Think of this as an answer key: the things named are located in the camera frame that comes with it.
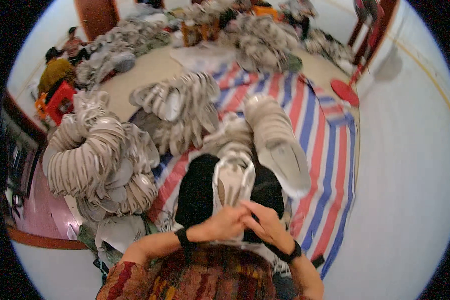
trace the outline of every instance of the yellow shirt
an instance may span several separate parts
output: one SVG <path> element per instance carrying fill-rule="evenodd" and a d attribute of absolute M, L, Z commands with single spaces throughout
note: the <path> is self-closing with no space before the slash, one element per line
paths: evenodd
<path fill-rule="evenodd" d="M 42 78 L 40 78 L 38 93 L 48 93 L 50 88 L 62 78 L 65 78 L 70 84 L 73 83 L 75 73 L 72 64 L 62 58 L 49 62 L 42 74 Z"/>

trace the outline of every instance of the door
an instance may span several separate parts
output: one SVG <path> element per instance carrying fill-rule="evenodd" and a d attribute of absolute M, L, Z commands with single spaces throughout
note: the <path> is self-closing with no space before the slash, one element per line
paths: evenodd
<path fill-rule="evenodd" d="M 75 0 L 75 7 L 90 41 L 108 32 L 119 22 L 115 0 Z"/>

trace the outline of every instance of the electric fan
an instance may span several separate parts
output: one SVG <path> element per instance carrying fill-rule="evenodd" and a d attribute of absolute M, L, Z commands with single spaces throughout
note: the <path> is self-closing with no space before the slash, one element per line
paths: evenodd
<path fill-rule="evenodd" d="M 367 23 L 369 17 L 371 17 L 370 30 L 368 32 L 368 46 L 365 51 L 365 57 L 368 56 L 370 50 L 375 46 L 379 33 L 379 26 L 384 18 L 384 9 L 380 6 L 377 0 L 354 0 L 355 11 L 358 19 L 364 24 Z M 363 65 L 359 63 L 355 73 L 353 74 L 350 82 L 345 82 L 334 79 L 331 81 L 331 88 L 343 101 L 347 101 L 350 105 L 358 107 L 360 104 L 357 93 L 353 90 L 352 86 L 357 81 L 358 76 L 362 73 Z"/>

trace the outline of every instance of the red stool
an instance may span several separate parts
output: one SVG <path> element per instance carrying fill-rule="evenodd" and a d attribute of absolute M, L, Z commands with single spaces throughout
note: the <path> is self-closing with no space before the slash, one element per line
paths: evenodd
<path fill-rule="evenodd" d="M 73 111 L 73 95 L 76 93 L 68 82 L 63 81 L 52 99 L 50 99 L 45 110 L 57 126 L 60 126 L 62 123 L 63 115 Z"/>

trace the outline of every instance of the striped tarp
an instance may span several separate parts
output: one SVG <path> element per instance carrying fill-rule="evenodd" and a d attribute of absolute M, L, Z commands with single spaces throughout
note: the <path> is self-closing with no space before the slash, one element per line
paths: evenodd
<path fill-rule="evenodd" d="M 247 73 L 234 63 L 222 66 L 214 78 L 222 91 L 216 105 L 219 112 L 239 111 L 248 94 L 264 93 L 277 99 L 290 117 L 295 136 L 306 152 L 312 182 L 303 199 L 289 199 L 290 231 L 308 258 L 324 256 L 324 278 L 342 244 L 355 195 L 354 120 L 347 114 L 347 122 L 339 122 L 336 117 L 336 123 L 327 122 L 319 99 L 329 96 L 300 73 Z M 324 103 L 325 110 L 333 109 L 329 101 L 324 99 Z M 180 157 L 165 155 L 154 170 L 159 195 L 149 217 L 160 231 L 170 230 L 180 182 L 193 151 Z"/>

